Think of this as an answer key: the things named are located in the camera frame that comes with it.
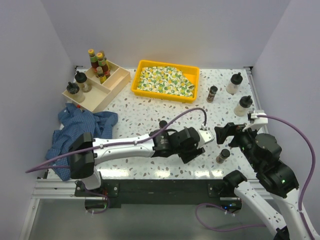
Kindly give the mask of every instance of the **patterned cloth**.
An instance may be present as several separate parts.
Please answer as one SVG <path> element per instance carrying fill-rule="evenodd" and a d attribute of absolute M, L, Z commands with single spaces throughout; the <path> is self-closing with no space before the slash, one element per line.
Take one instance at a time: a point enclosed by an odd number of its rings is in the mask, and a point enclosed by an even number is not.
<path fill-rule="evenodd" d="M 118 114 L 110 111 L 92 113 L 80 110 L 72 103 L 66 103 L 66 108 L 59 114 L 63 124 L 61 130 L 55 130 L 52 136 L 52 147 L 45 155 L 47 160 L 69 151 L 70 145 L 83 133 L 89 132 L 94 138 L 112 139 L 112 128 L 118 122 Z M 53 163 L 54 166 L 69 166 L 69 160 L 64 157 Z M 53 168 L 63 180 L 70 179 L 70 169 Z"/>
<path fill-rule="evenodd" d="M 137 89 L 193 97 L 193 85 L 179 69 L 171 66 L 143 67 Z"/>

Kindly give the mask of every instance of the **yellow plastic tray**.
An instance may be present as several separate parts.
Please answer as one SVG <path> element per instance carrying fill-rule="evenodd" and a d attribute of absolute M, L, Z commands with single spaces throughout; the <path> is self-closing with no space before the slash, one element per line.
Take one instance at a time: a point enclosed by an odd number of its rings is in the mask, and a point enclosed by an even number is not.
<path fill-rule="evenodd" d="M 177 68 L 180 71 L 182 71 L 183 75 L 191 83 L 193 83 L 195 85 L 195 88 L 192 92 L 193 97 L 177 96 L 177 95 L 172 95 L 172 94 L 143 91 L 143 90 L 137 89 L 142 68 L 145 68 L 145 67 L 167 67 L 167 66 L 174 67 L 174 68 Z M 133 83 L 131 86 L 131 90 L 132 90 L 132 92 L 134 92 L 135 95 L 138 95 L 138 96 L 155 98 L 155 99 L 165 99 L 165 100 L 178 101 L 178 102 L 184 102 L 184 103 L 192 103 L 197 98 L 198 81 L 199 81 L 199 68 L 196 66 L 186 66 L 186 65 L 179 65 L 179 64 L 159 62 L 159 61 L 141 60 L 139 62 L 138 68 L 136 70 L 134 80 L 133 80 Z"/>

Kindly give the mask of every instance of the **condiment bottle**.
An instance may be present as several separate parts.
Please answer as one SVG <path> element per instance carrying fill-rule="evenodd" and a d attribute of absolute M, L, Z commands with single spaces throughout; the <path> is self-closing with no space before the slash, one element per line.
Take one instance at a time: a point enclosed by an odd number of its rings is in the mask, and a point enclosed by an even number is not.
<path fill-rule="evenodd" d="M 208 103 L 212 103 L 214 101 L 217 91 L 218 91 L 218 88 L 216 86 L 210 87 L 208 97 L 206 98 L 206 101 Z"/>
<path fill-rule="evenodd" d="M 222 149 L 220 154 L 216 157 L 216 162 L 222 164 L 230 156 L 230 151 L 228 149 Z"/>
<path fill-rule="evenodd" d="M 95 54 L 95 50 L 93 50 L 92 48 L 89 49 L 88 54 L 90 56 L 90 62 L 91 62 L 91 66 L 93 68 L 93 72 L 96 76 L 98 76 L 97 67 L 99 67 L 99 63 L 98 63 L 98 58 Z"/>
<path fill-rule="evenodd" d="M 106 58 L 106 55 L 105 55 L 105 51 L 101 50 L 101 51 L 99 51 L 99 53 L 102 53 L 104 60 L 107 61 L 107 58 Z"/>
<path fill-rule="evenodd" d="M 230 94 L 235 94 L 238 91 L 238 88 L 243 80 L 243 77 L 241 76 L 241 72 L 238 72 L 238 74 L 233 74 L 230 83 L 228 86 L 226 86 L 226 91 Z"/>
<path fill-rule="evenodd" d="M 87 76 L 84 72 L 76 71 L 76 75 L 74 76 L 76 83 L 81 88 L 82 92 L 87 93 L 90 92 L 92 86 L 89 81 L 87 81 Z"/>
<path fill-rule="evenodd" d="M 253 101 L 250 95 L 243 96 L 238 102 L 237 106 L 234 108 L 234 114 L 239 117 L 244 116 L 247 113 L 248 108 L 250 108 L 250 106 L 252 105 L 252 103 Z"/>
<path fill-rule="evenodd" d="M 104 75 L 106 76 L 106 78 L 110 77 L 110 70 L 103 54 L 101 52 L 98 52 L 96 56 L 98 58 L 98 64 L 102 68 Z"/>
<path fill-rule="evenodd" d="M 77 103 L 82 103 L 85 100 L 85 96 L 83 92 L 80 90 L 80 87 L 76 83 L 68 82 L 68 86 L 66 87 L 68 93 L 72 95 L 72 98 Z"/>
<path fill-rule="evenodd" d="M 100 83 L 103 84 L 107 80 L 107 77 L 105 76 L 104 71 L 102 70 L 102 67 L 98 66 L 96 70 L 98 72 Z"/>
<path fill-rule="evenodd" d="M 105 51 L 101 50 L 101 51 L 99 51 L 99 53 L 102 53 L 103 59 L 105 60 L 106 65 L 108 66 L 108 68 L 109 68 L 109 70 L 110 70 L 110 65 L 108 64 L 108 61 L 107 61 L 107 58 L 106 58 L 106 55 L 105 55 Z"/>

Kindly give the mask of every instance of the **plastic bottle cap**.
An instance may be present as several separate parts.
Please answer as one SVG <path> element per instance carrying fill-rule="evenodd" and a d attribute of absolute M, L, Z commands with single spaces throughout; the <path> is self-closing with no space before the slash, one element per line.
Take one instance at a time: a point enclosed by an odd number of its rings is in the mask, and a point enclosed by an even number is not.
<path fill-rule="evenodd" d="M 161 121 L 159 122 L 159 127 L 162 129 L 162 128 L 164 128 L 167 124 L 168 124 L 168 123 L 167 123 L 166 120 L 161 120 Z"/>
<path fill-rule="evenodd" d="M 80 84 L 83 84 L 85 81 L 87 81 L 87 76 L 84 72 L 76 71 L 74 78 Z"/>
<path fill-rule="evenodd" d="M 211 93 L 211 94 L 216 94 L 217 91 L 218 91 L 218 88 L 217 88 L 216 86 L 210 87 L 210 93 Z"/>
<path fill-rule="evenodd" d="M 230 81 L 234 84 L 234 85 L 239 85 L 241 84 L 243 80 L 243 77 L 241 76 L 241 72 L 238 72 L 237 74 L 233 74 Z"/>
<path fill-rule="evenodd" d="M 252 101 L 252 98 L 251 96 L 243 96 L 240 101 L 239 101 L 239 104 L 241 107 L 247 109 L 247 108 L 250 108 L 250 106 L 252 105 L 253 101 Z"/>
<path fill-rule="evenodd" d="M 68 82 L 68 86 L 66 87 L 66 90 L 70 94 L 76 94 L 77 92 L 79 92 L 80 88 L 79 88 L 78 84 L 76 84 L 74 82 Z"/>
<path fill-rule="evenodd" d="M 221 155 L 224 158 L 228 158 L 230 156 L 230 151 L 228 149 L 222 149 Z"/>

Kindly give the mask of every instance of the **crumpled blue cloth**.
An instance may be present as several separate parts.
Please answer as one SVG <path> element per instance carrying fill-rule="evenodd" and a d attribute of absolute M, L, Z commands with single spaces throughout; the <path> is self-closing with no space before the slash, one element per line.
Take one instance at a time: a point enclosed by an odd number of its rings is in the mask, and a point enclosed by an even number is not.
<path fill-rule="evenodd" d="M 83 133 L 89 132 L 94 138 L 112 139 L 112 128 L 118 122 L 118 114 L 110 111 L 92 113 L 77 108 L 73 103 L 66 103 L 66 108 L 58 114 L 64 128 L 55 130 L 52 136 L 52 147 L 45 155 L 47 160 L 69 151 L 70 145 Z M 54 166 L 69 166 L 67 157 L 54 162 Z M 63 180 L 70 179 L 69 168 L 53 168 Z"/>

